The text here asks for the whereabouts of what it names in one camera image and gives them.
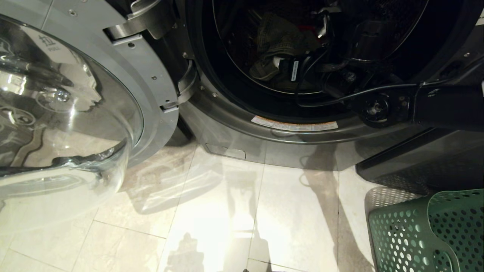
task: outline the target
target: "black cable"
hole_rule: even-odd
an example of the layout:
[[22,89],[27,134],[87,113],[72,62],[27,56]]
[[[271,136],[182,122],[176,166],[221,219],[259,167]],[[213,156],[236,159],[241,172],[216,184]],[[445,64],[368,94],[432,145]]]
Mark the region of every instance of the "black cable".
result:
[[484,64],[484,57],[481,57],[480,59],[477,59],[475,62],[473,62],[471,65],[469,65],[464,70],[464,72],[462,74],[455,76],[455,77],[451,77],[451,78],[444,79],[444,80],[436,80],[436,81],[432,81],[432,82],[428,82],[428,83],[423,82],[423,83],[404,83],[404,84],[384,85],[384,86],[366,89],[366,90],[361,91],[361,92],[353,93],[353,94],[350,94],[350,95],[347,95],[347,96],[340,97],[338,99],[334,99],[334,100],[330,100],[330,101],[326,101],[326,102],[321,102],[321,103],[301,104],[301,103],[299,103],[299,100],[297,99],[297,95],[296,95],[296,103],[301,107],[320,107],[320,106],[328,106],[328,105],[337,104],[341,101],[348,100],[348,99],[351,99],[353,97],[357,97],[357,96],[360,96],[360,95],[363,95],[363,94],[367,94],[367,93],[374,92],[374,91],[381,91],[381,90],[385,90],[385,89],[393,89],[393,88],[396,89],[396,88],[407,88],[407,87],[421,88],[421,87],[424,87],[424,86],[439,86],[439,85],[443,85],[443,84],[447,84],[447,83],[455,84],[455,83],[458,83],[459,81],[463,80],[464,78],[466,78],[470,74],[472,74],[476,69],[478,69],[483,64]]
[[329,48],[324,51],[324,53],[322,53],[319,57],[317,57],[310,65],[309,67],[302,73],[302,76],[298,82],[298,85],[296,86],[296,90],[294,91],[294,96],[296,98],[296,104],[300,106],[300,103],[299,103],[299,88],[301,87],[301,84],[303,83],[304,79],[306,78],[306,74],[307,72],[313,68],[314,64],[316,64],[316,62],[318,62],[319,60],[321,60],[325,55],[326,53],[328,53],[329,51]]
[[324,84],[323,84],[323,90],[326,90],[326,84],[328,83],[328,80],[330,79],[330,76],[332,75],[333,73],[323,73],[323,76],[327,75],[326,78],[324,79]]

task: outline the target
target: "front-load washing machine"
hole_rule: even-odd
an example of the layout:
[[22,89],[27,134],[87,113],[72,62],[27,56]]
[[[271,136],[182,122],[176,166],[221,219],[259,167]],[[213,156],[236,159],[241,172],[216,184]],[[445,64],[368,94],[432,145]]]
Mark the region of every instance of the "front-load washing machine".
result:
[[[483,54],[482,10],[480,0],[2,0],[0,209],[13,201],[23,216],[0,221],[25,228],[100,203],[178,122],[214,154],[355,165],[426,127],[389,114],[392,94],[365,100],[364,117],[346,98],[458,74]],[[408,97],[398,111],[412,110]],[[47,193],[72,205],[41,199],[55,208],[36,216],[18,200]]]

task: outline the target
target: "washing machine door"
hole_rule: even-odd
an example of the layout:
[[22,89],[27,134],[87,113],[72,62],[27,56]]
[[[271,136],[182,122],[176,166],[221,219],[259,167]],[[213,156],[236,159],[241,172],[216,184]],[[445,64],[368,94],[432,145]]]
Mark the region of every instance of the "washing machine door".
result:
[[168,72],[105,1],[0,1],[0,233],[65,220],[162,148],[178,101]]

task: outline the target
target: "gray metal panel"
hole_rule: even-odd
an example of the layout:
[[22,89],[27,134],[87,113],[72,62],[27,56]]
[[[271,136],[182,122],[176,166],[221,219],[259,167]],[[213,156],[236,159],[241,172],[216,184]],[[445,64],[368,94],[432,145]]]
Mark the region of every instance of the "gray metal panel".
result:
[[[160,106],[177,101],[175,85],[164,65],[141,37],[129,37],[112,43],[103,29],[126,21],[102,0],[55,0],[50,10],[45,0],[7,0],[1,13],[22,22],[39,24],[42,30],[69,43],[108,69],[131,92],[143,114],[143,133],[135,145],[130,165],[140,163],[163,147],[173,134],[178,109],[162,111]],[[35,14],[36,19],[29,18]]]
[[53,1],[1,0],[0,13],[41,29]]
[[223,156],[244,152],[245,160],[270,165],[343,170],[423,129],[400,126],[378,130],[349,118],[338,121],[340,129],[332,133],[290,133],[251,123],[235,106],[231,106],[233,112],[225,111],[219,98],[199,92],[180,105],[181,116],[199,144],[207,152]]

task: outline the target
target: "green laundry basket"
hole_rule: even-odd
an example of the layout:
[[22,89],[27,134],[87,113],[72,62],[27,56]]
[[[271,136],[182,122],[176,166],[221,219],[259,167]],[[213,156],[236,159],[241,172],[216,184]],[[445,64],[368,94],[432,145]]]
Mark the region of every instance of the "green laundry basket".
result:
[[390,205],[368,220],[378,272],[484,271],[484,189]]

